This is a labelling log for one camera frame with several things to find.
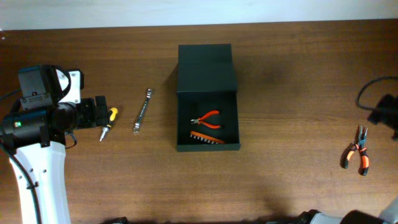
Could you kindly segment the orange black long-nose pliers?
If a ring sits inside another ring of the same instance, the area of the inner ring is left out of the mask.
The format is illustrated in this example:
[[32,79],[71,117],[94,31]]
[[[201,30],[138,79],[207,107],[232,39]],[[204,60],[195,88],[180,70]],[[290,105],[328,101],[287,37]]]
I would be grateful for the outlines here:
[[358,126],[354,142],[352,142],[342,153],[340,166],[344,169],[349,167],[350,159],[352,158],[355,152],[359,153],[361,158],[361,164],[358,169],[358,172],[362,176],[366,176],[368,174],[370,160],[368,156],[368,150],[364,146],[367,140],[368,129],[364,126]]

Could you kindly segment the orange socket rail with sockets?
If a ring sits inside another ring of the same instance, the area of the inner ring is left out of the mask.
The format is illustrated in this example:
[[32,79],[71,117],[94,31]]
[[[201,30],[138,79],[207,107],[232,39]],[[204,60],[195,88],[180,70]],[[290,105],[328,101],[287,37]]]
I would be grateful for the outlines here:
[[225,142],[223,140],[202,134],[202,133],[198,133],[196,131],[190,131],[190,137],[202,142],[205,142],[207,144],[224,144]]

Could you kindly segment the red handled side cutters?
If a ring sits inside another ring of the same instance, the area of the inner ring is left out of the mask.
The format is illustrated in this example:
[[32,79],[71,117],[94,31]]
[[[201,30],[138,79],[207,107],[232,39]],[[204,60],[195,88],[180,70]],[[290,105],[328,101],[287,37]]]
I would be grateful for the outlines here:
[[207,122],[207,119],[212,117],[212,116],[216,116],[219,115],[220,111],[218,110],[211,110],[209,112],[207,112],[206,114],[204,114],[202,117],[196,118],[196,119],[191,119],[190,123],[191,124],[198,124],[198,125],[204,125],[207,128],[210,129],[221,129],[222,125],[220,124],[211,124]]

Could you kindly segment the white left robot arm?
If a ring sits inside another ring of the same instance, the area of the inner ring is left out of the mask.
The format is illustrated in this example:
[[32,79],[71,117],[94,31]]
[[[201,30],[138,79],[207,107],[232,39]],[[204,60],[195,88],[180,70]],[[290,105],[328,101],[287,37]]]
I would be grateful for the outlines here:
[[66,135],[108,123],[104,96],[7,115],[1,149],[14,170],[23,223],[70,223],[65,186]]

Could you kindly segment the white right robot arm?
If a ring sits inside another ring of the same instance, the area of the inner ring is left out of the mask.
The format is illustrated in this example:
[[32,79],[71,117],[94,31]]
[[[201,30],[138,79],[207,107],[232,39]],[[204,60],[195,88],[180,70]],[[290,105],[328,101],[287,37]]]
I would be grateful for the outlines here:
[[[397,140],[397,97],[387,94],[383,96],[376,107],[368,116],[368,121],[373,124],[383,123],[394,130],[392,140]],[[347,168],[349,160],[355,151],[361,156],[359,173],[366,175],[369,170],[369,156],[364,147],[368,129],[360,127],[356,141],[344,154],[343,167]],[[397,199],[395,198],[380,214],[375,217],[359,210],[352,210],[343,217],[333,217],[318,210],[309,210],[299,215],[297,223],[304,224],[394,224],[397,223]]]

